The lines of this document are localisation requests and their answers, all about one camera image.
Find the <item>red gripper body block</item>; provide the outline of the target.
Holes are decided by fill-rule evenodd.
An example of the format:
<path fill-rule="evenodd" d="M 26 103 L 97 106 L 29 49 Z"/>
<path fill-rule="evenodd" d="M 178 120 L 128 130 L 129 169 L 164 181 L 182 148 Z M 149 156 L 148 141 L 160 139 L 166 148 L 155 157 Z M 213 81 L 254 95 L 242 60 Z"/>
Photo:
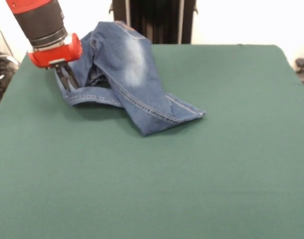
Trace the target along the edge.
<path fill-rule="evenodd" d="M 82 45 L 78 35 L 71 33 L 63 41 L 43 48 L 31 48 L 27 54 L 35 66 L 49 68 L 60 62 L 78 60 L 82 52 Z"/>

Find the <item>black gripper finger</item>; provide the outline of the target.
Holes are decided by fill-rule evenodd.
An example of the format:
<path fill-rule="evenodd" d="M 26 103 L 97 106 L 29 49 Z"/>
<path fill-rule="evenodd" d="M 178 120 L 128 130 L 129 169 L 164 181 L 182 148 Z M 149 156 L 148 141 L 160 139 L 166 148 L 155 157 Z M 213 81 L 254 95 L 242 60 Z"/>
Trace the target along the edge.
<path fill-rule="evenodd" d="M 68 83 L 69 78 L 66 75 L 64 75 L 64 73 L 62 71 L 64 69 L 66 72 L 68 72 L 68 70 L 67 70 L 68 64 L 67 63 L 57 63 L 57 64 L 54 64 L 53 67 L 54 67 L 55 72 L 56 72 L 59 80 L 61 81 L 64 89 L 67 91 L 70 91 L 70 87 L 69 87 L 69 83 Z"/>
<path fill-rule="evenodd" d="M 74 72 L 69 64 L 65 64 L 64 66 L 65 71 L 68 73 L 68 81 L 72 85 L 73 88 L 79 88 L 79 82 L 76 79 Z"/>

